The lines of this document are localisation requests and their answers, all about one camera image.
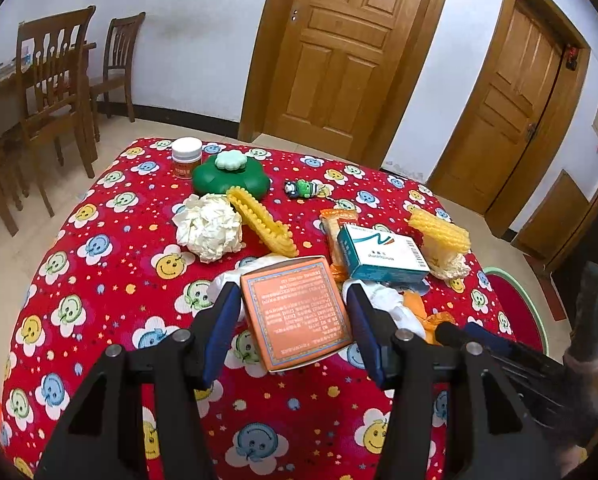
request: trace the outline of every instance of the chair backrest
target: chair backrest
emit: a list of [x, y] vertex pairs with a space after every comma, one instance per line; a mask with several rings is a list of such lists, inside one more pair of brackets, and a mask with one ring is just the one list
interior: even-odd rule
[[108, 74], [109, 69], [123, 68], [126, 72], [132, 70], [135, 40], [145, 17], [146, 13], [140, 12], [136, 16], [110, 20], [103, 55], [104, 76]]
[[[90, 6], [20, 23], [15, 67], [24, 118], [30, 115], [26, 88], [31, 86], [35, 91], [35, 114], [45, 112], [44, 115], [50, 115], [55, 110], [76, 103], [84, 76], [82, 54], [86, 30], [94, 12], [95, 6]], [[34, 42], [32, 63], [22, 68], [22, 46], [29, 40]]]

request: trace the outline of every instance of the teal box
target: teal box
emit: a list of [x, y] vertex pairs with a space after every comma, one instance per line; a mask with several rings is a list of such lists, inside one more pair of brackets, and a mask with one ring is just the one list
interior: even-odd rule
[[415, 283], [430, 272], [416, 243], [408, 236], [345, 224], [337, 241], [350, 278]]

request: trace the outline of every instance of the white jar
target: white jar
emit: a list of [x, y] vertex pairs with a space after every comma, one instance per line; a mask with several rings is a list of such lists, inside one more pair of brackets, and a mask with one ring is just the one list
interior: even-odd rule
[[177, 178], [192, 178], [193, 170], [201, 164], [201, 141], [195, 137], [182, 137], [171, 145], [172, 174]]

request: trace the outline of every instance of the door handle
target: door handle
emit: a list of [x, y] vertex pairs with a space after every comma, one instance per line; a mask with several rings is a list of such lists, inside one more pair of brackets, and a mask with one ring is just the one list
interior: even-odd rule
[[525, 140], [530, 142], [534, 138], [534, 134], [537, 131], [537, 125], [535, 123], [528, 124], [527, 132], [525, 133]]

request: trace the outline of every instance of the cardboard box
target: cardboard box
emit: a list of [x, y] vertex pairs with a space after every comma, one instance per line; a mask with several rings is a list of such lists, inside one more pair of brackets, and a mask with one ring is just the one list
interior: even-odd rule
[[353, 342], [323, 256], [292, 258], [241, 277], [250, 331], [270, 372], [314, 363]]
[[420, 282], [430, 269], [412, 238], [346, 224], [337, 237], [351, 278]]

